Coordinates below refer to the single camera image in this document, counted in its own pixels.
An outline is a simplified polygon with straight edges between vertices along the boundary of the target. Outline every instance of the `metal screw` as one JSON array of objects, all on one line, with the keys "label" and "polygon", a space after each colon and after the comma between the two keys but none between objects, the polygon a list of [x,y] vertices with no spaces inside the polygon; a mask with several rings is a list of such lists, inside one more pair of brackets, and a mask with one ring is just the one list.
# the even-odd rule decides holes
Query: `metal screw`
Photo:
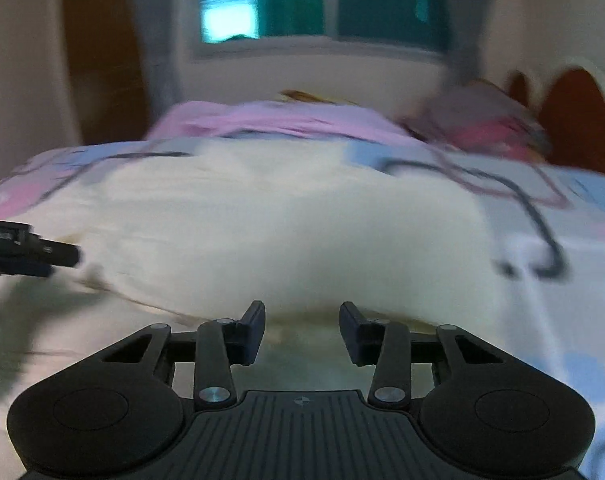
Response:
[{"label": "metal screw", "polygon": [[230,391],[227,388],[221,386],[209,386],[198,392],[204,402],[223,402],[231,397]]},{"label": "metal screw", "polygon": [[393,386],[385,386],[383,388],[378,388],[374,392],[374,397],[381,402],[401,402],[405,398],[405,392],[403,392],[400,388],[395,388]]}]

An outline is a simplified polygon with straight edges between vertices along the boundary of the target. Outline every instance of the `headboard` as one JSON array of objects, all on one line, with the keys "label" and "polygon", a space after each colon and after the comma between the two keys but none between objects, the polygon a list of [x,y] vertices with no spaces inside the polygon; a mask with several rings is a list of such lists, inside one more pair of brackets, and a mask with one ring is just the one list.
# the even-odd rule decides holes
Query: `headboard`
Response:
[{"label": "headboard", "polygon": [[511,98],[537,111],[552,146],[547,162],[605,173],[605,75],[588,60],[565,59],[551,72],[540,104],[531,87],[522,72],[508,84]]}]

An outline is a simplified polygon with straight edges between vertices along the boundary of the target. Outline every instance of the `pink blanket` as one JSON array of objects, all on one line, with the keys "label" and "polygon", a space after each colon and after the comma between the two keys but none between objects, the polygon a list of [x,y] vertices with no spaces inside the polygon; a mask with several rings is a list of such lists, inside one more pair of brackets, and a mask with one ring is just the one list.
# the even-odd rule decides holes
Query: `pink blanket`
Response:
[{"label": "pink blanket", "polygon": [[409,137],[401,127],[367,108],[273,101],[235,106],[186,102],[174,106],[146,138],[222,137],[239,131],[280,133],[311,139],[342,136],[388,146],[422,144]]}]

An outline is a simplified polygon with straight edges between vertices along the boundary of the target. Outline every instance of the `window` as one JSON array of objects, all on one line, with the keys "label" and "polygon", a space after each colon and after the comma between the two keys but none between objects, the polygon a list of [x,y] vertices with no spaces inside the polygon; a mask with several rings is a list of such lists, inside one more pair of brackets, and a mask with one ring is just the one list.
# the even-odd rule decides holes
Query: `window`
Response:
[{"label": "window", "polygon": [[199,0],[198,21],[199,44],[208,52],[275,41],[377,43],[432,52],[445,52],[449,44],[444,0]]}]

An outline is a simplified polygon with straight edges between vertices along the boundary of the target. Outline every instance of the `brown wooden door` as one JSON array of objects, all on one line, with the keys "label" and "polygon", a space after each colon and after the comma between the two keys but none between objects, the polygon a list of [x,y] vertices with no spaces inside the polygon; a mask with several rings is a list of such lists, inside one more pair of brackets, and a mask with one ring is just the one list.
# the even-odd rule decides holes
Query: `brown wooden door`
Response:
[{"label": "brown wooden door", "polygon": [[140,140],[150,120],[128,0],[63,0],[63,5],[83,143]]}]

